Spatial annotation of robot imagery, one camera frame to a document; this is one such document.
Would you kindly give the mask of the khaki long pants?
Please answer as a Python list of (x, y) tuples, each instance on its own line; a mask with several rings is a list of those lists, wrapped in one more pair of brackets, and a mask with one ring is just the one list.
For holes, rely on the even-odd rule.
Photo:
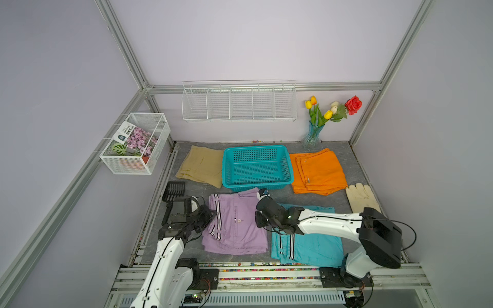
[(194, 146), (176, 174), (177, 178), (222, 187), (223, 150)]

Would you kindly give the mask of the purple pants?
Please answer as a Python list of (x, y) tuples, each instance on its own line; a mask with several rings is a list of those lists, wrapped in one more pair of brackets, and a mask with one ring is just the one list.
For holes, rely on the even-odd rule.
[(268, 251), (267, 231), (255, 222), (259, 189), (212, 194), (209, 208), (216, 215), (202, 235), (204, 250), (214, 254), (252, 255)]

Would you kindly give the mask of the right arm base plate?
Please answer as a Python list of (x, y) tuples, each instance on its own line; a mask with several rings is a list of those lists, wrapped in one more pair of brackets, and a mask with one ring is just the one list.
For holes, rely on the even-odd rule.
[(363, 278), (353, 277), (340, 268), (319, 268), (320, 281), (323, 288), (359, 288), (372, 287), (371, 276), (367, 273)]

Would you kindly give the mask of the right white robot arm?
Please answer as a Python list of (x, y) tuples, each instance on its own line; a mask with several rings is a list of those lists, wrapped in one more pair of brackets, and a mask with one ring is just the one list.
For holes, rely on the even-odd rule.
[(344, 259), (341, 275), (363, 278), (378, 267), (401, 267), (402, 230), (376, 209), (366, 207), (361, 213), (322, 213), (304, 207), (284, 208), (269, 196), (256, 205), (257, 227), (272, 227), (290, 236), (320, 234), (335, 236), (359, 244)]

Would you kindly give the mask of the teal pants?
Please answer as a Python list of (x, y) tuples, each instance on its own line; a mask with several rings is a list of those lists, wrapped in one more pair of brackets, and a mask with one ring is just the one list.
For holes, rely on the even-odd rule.
[(272, 234), (271, 258), (282, 264), (306, 264), (315, 267), (341, 267), (344, 249), (339, 237), (325, 234)]

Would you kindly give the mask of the orange pants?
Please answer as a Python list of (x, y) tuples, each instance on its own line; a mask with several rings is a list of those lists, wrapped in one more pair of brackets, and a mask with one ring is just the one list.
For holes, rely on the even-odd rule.
[(294, 174), (291, 186), (296, 195), (313, 193), (328, 196), (348, 187), (343, 168), (329, 149), (290, 154), (290, 160)]

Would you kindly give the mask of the black slotted plastic scoop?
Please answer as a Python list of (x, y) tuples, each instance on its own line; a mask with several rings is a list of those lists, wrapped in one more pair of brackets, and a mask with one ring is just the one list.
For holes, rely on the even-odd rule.
[(170, 181), (167, 183), (162, 202), (165, 203), (165, 213), (161, 225), (165, 225), (172, 211), (173, 202), (176, 198), (185, 194), (186, 183), (184, 181)]

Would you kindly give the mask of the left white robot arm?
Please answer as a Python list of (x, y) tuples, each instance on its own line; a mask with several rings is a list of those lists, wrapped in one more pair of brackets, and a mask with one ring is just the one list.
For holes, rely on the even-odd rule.
[(181, 259), (193, 232), (204, 231), (214, 212), (194, 197), (179, 197), (166, 206), (157, 250), (143, 286), (131, 307), (180, 307), (187, 289), (199, 280), (198, 261)]

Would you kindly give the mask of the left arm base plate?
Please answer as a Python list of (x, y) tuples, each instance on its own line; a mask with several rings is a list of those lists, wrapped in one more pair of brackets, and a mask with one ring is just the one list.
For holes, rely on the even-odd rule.
[(192, 284), (188, 290), (216, 290), (219, 283), (219, 269), (200, 268), (193, 271)]

